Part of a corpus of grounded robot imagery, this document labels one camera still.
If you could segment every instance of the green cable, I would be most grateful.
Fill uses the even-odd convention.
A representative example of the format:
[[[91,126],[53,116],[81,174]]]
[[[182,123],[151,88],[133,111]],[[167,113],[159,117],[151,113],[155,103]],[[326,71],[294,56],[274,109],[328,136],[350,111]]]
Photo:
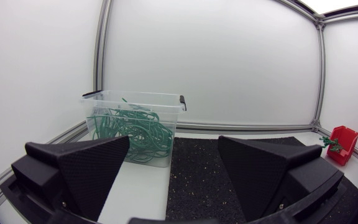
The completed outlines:
[[[90,116],[95,123],[93,139],[129,136],[127,158],[135,162],[148,162],[170,155],[173,132],[160,123],[157,113],[149,109],[129,105],[134,110],[100,108],[98,115]]]

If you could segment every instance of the red bin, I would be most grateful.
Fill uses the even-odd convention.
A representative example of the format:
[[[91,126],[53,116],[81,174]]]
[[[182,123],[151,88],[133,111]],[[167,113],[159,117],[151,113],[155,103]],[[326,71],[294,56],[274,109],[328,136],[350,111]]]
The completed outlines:
[[[327,149],[327,155],[334,159],[337,163],[344,166],[352,156],[354,146],[356,146],[358,132],[353,131],[345,126],[336,127],[329,137],[330,140],[338,139],[338,143],[343,147],[340,153],[333,152],[330,145]]]

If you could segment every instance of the white wall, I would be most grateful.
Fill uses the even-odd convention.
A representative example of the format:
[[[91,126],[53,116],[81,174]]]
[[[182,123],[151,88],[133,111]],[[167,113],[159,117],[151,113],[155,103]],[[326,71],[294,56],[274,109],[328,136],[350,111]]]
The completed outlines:
[[[115,0],[104,88],[178,93],[180,121],[309,124],[315,26],[275,1]]]
[[[321,125],[329,131],[345,125],[358,132],[358,20],[329,24],[324,37],[326,88]]]
[[[84,120],[101,0],[0,0],[0,173]]]

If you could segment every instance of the plastic bin handle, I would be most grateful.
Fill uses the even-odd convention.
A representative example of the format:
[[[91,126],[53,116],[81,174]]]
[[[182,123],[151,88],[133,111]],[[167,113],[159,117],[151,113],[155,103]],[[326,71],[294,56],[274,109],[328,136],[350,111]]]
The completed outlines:
[[[91,95],[93,95],[95,93],[100,93],[100,92],[101,92],[101,90],[93,91],[93,92],[90,92],[90,93],[85,93],[84,95],[82,95],[82,97],[89,98],[89,97],[91,97]]]
[[[183,103],[183,104],[185,105],[185,111],[187,111],[186,102],[185,102],[185,97],[182,96],[182,95],[180,95],[179,100],[180,100],[180,103]]]

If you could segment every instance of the speckled black mat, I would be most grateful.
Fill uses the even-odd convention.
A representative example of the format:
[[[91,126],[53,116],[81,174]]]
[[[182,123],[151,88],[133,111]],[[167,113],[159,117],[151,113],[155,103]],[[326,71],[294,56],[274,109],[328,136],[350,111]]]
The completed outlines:
[[[258,139],[303,146],[294,137]],[[347,223],[358,206],[358,189],[345,177],[347,191],[322,223]],[[217,218],[221,224],[245,223],[240,203],[218,152],[217,139],[175,138],[166,220]]]

